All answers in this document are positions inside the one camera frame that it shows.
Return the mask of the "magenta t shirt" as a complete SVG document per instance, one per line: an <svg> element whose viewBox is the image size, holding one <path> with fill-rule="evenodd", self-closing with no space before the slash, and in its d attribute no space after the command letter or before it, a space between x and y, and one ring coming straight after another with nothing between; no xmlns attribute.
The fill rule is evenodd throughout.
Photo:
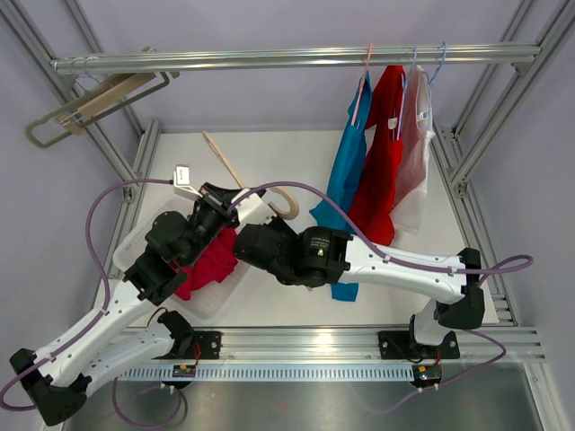
<svg viewBox="0 0 575 431"><path fill-rule="evenodd" d="M221 283L232 274L238 263L233 252L236 238L235 229L222 229L197 262L191 267L183 268L187 279L175 291L175 295L183 301L189 301L193 292L212 282Z"/></svg>

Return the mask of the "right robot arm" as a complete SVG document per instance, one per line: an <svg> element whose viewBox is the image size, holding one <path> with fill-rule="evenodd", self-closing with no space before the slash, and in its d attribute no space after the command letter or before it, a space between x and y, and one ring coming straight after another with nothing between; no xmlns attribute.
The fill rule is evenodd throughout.
<svg viewBox="0 0 575 431"><path fill-rule="evenodd" d="M406 345L415 356L429 355L451 330L482 326L481 258L473 248L454 256L421 255L327 227L296 233L274 217L266 224L247 224L237 235L234 255L285 286L365 283L428 297L423 309L412 315L406 335Z"/></svg>

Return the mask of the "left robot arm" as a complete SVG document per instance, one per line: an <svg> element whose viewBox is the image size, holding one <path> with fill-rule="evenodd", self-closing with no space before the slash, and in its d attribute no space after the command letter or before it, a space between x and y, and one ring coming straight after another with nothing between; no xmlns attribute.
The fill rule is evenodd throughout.
<svg viewBox="0 0 575 431"><path fill-rule="evenodd" d="M184 283L184 269L197 262L220 231L237 225L232 205L240 189L205 183L191 191L189 215L163 211L146 231L146 246L102 306L89 311L43 348L21 348L10 358L16 380L44 423L56 426L79 411L105 383L153 358L179 359L197 349L194 329L178 312L116 346L110 343L131 323L159 308Z"/></svg>

